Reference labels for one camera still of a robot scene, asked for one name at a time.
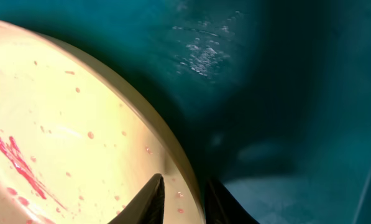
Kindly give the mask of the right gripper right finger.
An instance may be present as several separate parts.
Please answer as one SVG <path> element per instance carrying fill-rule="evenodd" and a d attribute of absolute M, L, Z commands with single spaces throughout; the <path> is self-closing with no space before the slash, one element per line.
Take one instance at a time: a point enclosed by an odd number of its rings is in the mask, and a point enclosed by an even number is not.
<path fill-rule="evenodd" d="M 259 224 L 217 179 L 205 185 L 204 212 L 207 224 Z"/>

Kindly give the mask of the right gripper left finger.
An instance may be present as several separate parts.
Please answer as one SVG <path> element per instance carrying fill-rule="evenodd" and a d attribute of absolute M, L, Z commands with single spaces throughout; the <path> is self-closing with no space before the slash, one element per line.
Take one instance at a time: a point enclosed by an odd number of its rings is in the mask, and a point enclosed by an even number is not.
<path fill-rule="evenodd" d="M 165 184 L 162 174 L 154 174 L 123 211 L 108 224 L 162 224 Z"/>

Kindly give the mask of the yellow green plate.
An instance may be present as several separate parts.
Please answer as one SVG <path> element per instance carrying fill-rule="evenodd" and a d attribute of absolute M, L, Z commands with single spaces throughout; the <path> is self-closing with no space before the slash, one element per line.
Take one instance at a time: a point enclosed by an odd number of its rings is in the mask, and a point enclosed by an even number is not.
<path fill-rule="evenodd" d="M 164 223 L 204 223 L 153 106 L 84 51 L 0 21 L 0 223 L 108 223 L 165 183 Z"/>

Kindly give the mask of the teal plastic serving tray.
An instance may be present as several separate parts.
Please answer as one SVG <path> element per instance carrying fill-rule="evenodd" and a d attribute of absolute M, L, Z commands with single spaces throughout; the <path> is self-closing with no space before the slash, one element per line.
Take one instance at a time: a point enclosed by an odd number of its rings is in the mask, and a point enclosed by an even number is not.
<path fill-rule="evenodd" d="M 371 223 L 371 0 L 0 0 L 157 110 L 260 223 Z"/>

